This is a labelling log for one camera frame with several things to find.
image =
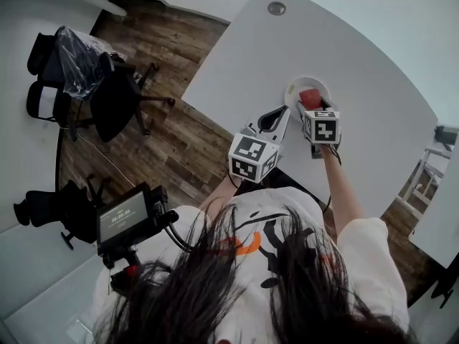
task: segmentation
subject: red object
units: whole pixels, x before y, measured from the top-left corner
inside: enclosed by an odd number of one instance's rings
[[[300,92],[301,103],[307,110],[315,110],[321,107],[321,94],[318,89],[307,89]]]

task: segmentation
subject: plastic bag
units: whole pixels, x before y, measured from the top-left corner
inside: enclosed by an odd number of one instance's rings
[[[56,32],[56,48],[65,78],[64,92],[80,100],[90,100],[104,78],[99,56],[113,48],[89,34],[60,27]]]

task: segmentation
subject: long dark hair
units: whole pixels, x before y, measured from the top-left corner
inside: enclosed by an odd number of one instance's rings
[[[412,343],[391,317],[374,315],[349,291],[344,262],[325,232],[316,231],[311,241],[299,215],[286,210],[290,218],[282,222],[278,283],[270,303],[278,342]],[[182,252],[173,266],[160,260],[144,264],[127,298],[99,325],[95,342],[214,343],[216,327],[242,294],[234,284],[240,264],[235,213],[236,206],[229,205],[214,221],[205,220],[195,248]],[[195,221],[188,243],[195,240],[196,226]]]

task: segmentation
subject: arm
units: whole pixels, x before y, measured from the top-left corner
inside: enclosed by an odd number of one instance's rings
[[[325,161],[328,185],[333,202],[336,233],[339,235],[350,221],[362,218],[363,212],[351,185],[349,185],[339,165],[338,159],[330,151],[330,148],[326,146],[321,146],[321,152]]]
[[[242,179],[238,177],[232,178],[236,186],[240,186]],[[204,200],[204,202],[199,206],[203,211],[207,210],[207,215],[210,220],[213,220],[218,212],[228,204],[231,198],[235,195],[237,188],[232,184],[230,177],[226,176],[223,178],[223,181],[220,185],[217,186],[215,190]]]

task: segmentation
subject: person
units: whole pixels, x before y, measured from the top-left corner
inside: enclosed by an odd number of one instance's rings
[[[364,218],[338,159],[321,151],[336,244],[308,194],[285,187],[233,197],[238,185],[226,177],[199,209],[176,209],[191,250],[164,231],[142,243],[143,271],[126,298],[101,274],[95,342],[412,343],[387,227]]]

